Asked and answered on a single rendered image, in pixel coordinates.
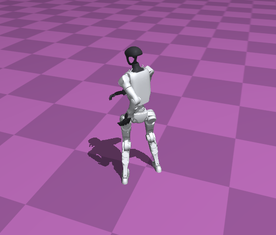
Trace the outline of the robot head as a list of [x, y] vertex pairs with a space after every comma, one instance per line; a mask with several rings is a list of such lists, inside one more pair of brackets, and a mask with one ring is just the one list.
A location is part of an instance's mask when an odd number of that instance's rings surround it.
[[[129, 65], [132, 65], [132, 72], [140, 72], [144, 69], [140, 67], [139, 63], [137, 62], [137, 56], [142, 55], [142, 51], [139, 47], [129, 47], [125, 50], [126, 59]], [[133, 63], [129, 62], [129, 57], [133, 57]]]

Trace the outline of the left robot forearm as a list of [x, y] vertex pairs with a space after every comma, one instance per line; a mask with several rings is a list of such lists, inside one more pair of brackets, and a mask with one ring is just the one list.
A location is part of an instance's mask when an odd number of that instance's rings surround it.
[[130, 105], [126, 112], [128, 114], [127, 118], [132, 118], [137, 108], [138, 108], [138, 105], [135, 106], [135, 101], [133, 99], [130, 99]]

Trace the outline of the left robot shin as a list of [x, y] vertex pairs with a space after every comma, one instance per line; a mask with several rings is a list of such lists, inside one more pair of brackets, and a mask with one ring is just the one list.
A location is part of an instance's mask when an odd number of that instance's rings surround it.
[[123, 177], [126, 176], [127, 178], [127, 170], [130, 158], [130, 150], [124, 150], [124, 141], [122, 142], [122, 164], [123, 164]]

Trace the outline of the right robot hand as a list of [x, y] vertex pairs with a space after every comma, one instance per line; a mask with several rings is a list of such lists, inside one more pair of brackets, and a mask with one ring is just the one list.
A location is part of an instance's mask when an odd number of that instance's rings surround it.
[[112, 100], [112, 97], [115, 97], [115, 95], [120, 95], [120, 94], [125, 95], [126, 92], [124, 90], [115, 92], [114, 94], [110, 95], [109, 100]]

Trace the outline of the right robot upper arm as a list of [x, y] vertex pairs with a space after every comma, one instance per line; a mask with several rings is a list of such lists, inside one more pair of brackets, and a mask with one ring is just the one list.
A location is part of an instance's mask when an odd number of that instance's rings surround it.
[[149, 73], [150, 73], [150, 80], [151, 80], [152, 75], [153, 75], [153, 73], [154, 73], [154, 70], [153, 70], [151, 67], [149, 67], [149, 66], [146, 66], [146, 68], [148, 68], [148, 70], [149, 70]]

